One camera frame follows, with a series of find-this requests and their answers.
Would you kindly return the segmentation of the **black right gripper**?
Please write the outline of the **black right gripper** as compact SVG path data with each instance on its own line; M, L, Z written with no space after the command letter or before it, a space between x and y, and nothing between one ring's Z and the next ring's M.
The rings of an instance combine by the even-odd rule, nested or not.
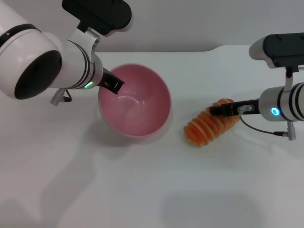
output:
M252 107L252 110L249 111L239 111L238 108L249 105ZM232 102L221 104L220 106L211 106L209 112L213 116L237 116L237 115L251 115L251 114L260 114L259 110L259 100L245 100L239 102Z

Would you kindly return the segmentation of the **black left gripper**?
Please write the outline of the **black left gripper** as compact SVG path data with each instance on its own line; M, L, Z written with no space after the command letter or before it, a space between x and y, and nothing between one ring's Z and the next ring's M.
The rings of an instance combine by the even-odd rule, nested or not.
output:
M109 70L103 68L103 75L98 86L104 87L114 94L118 94L119 90L123 86L124 81L113 75Z

